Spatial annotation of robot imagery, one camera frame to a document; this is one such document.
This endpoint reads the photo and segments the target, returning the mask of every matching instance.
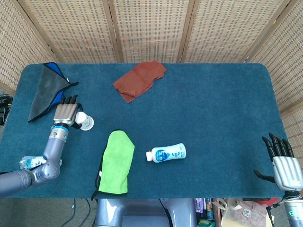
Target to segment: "rust-colored towel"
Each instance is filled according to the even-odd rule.
[[[157,61],[143,62],[113,83],[126,102],[131,102],[163,77],[166,68]]]

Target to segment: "blue felt tablecloth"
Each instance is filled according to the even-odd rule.
[[[128,198],[271,197],[282,192],[258,179],[273,175],[261,136],[285,138],[267,69],[261,64],[164,64],[164,78],[127,104],[112,86],[136,64],[59,64],[95,125],[71,129],[59,178],[17,197],[90,197],[111,131],[124,130],[135,145]],[[42,64],[20,79],[0,144],[0,172],[19,168],[25,155],[42,155],[55,108],[27,123]],[[147,162],[153,147],[183,142],[187,157]]]

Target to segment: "metal robot arm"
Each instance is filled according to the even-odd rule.
[[[266,144],[267,151],[272,162],[275,176],[266,176],[258,170],[254,173],[262,180],[275,183],[279,189],[285,192],[282,200],[267,207],[268,215],[271,218],[271,210],[284,203],[291,227],[303,226],[303,200],[300,191],[303,189],[303,174],[301,166],[294,157],[290,143],[283,139],[269,134],[272,143],[266,137],[262,137]]]
[[[66,142],[69,128],[80,128],[75,122],[78,108],[82,110],[81,104],[76,104],[77,95],[61,100],[57,106],[53,118],[54,127],[48,138],[43,152],[46,163],[29,170],[17,170],[0,175],[0,198],[22,192],[30,186],[40,186],[57,178],[60,174],[60,159],[64,144]]]

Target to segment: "green cloth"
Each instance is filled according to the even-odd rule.
[[[124,131],[113,131],[103,154],[100,192],[127,193],[127,175],[132,164],[134,144]]]

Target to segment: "white bottle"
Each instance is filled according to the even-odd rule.
[[[185,157],[186,149],[183,143],[168,147],[153,148],[151,151],[146,152],[147,161],[154,161],[155,163]]]

